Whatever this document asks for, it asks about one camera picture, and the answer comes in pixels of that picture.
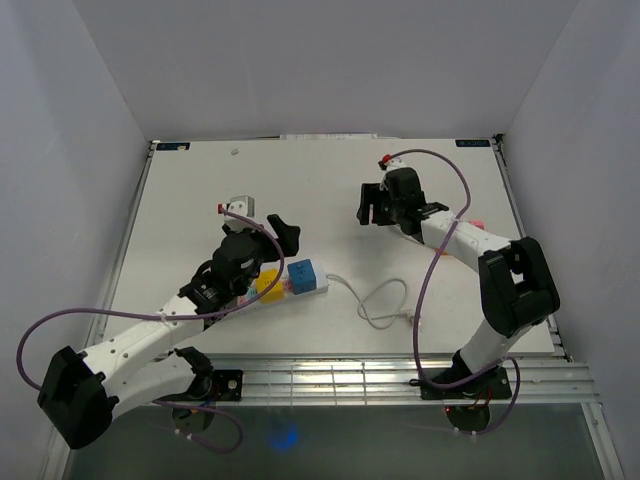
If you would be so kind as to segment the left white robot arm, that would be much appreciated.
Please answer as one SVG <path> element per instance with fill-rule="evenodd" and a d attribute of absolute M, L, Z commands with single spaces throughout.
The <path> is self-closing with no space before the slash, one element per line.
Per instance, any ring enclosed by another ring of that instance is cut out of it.
<path fill-rule="evenodd" d="M 67 445 L 81 449 L 120 415 L 165 398 L 210 399 L 214 367 L 181 342 L 240 309 L 265 263 L 299 252 L 301 230 L 276 215 L 266 231 L 252 220 L 225 215 L 225 236 L 211 259 L 157 313 L 81 352 L 65 347 L 51 359 L 37 403 Z"/>

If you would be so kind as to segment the white multicolour power strip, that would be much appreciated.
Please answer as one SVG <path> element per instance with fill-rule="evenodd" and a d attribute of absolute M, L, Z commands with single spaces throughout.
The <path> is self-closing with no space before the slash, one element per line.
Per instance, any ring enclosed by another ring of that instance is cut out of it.
<path fill-rule="evenodd" d="M 277 273 L 277 268 L 263 269 L 250 285 L 247 293 L 236 300 L 236 305 L 249 303 L 249 308 L 257 308 L 328 291 L 327 276 L 319 267 L 314 267 L 313 263 L 306 259 L 287 264 L 275 286 L 265 296 L 253 301 L 273 282 Z"/>

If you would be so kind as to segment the blue cube socket adapter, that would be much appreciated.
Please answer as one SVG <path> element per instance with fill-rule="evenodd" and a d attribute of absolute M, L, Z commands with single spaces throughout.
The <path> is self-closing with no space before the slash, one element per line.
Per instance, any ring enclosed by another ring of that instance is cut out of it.
<path fill-rule="evenodd" d="M 317 278 L 310 259 L 289 263 L 287 272 L 294 295 L 305 294 L 317 288 Z"/>

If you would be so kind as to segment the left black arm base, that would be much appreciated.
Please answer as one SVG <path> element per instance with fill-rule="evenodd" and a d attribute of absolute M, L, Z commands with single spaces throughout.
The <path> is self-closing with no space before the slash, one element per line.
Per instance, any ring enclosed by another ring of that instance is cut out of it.
<path fill-rule="evenodd" d="M 239 369 L 213 370 L 208 375 L 199 375 L 186 391 L 171 394 L 168 401 L 219 402 L 242 399 L 244 371 Z"/>

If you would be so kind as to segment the yellow cube socket adapter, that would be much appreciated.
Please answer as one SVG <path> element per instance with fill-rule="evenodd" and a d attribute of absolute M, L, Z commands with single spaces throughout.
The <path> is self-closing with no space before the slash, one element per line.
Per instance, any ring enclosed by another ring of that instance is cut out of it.
<path fill-rule="evenodd" d="M 260 298 L 262 304 L 270 304 L 283 300 L 285 298 L 285 289 L 283 283 L 277 280 L 278 270 L 269 269 L 260 273 L 255 282 L 256 292 L 265 295 Z"/>

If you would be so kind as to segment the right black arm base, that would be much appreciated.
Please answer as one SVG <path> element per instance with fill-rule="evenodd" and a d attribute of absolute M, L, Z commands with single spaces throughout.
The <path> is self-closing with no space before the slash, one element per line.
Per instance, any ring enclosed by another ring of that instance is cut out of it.
<path fill-rule="evenodd" d="M 414 378 L 409 385 L 420 390 L 422 400 L 472 400 L 481 399 L 509 400 L 512 398 L 512 389 L 504 367 L 496 367 L 479 378 L 460 383 L 462 377 L 456 376 L 453 368 L 430 368 L 428 373 L 433 373 L 434 378 L 430 382 Z"/>

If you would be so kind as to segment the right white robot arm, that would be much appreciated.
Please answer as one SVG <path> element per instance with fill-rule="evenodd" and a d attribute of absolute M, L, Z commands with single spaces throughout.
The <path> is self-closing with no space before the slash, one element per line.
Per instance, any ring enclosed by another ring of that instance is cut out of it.
<path fill-rule="evenodd" d="M 422 376 L 433 390 L 474 397 L 511 348 L 560 307 L 543 250 L 531 237 L 508 239 L 463 221 L 447 206 L 427 201 L 416 171 L 400 167 L 360 190 L 360 224 L 397 226 L 438 255 L 449 254 L 479 277 L 483 319 L 439 375 Z"/>

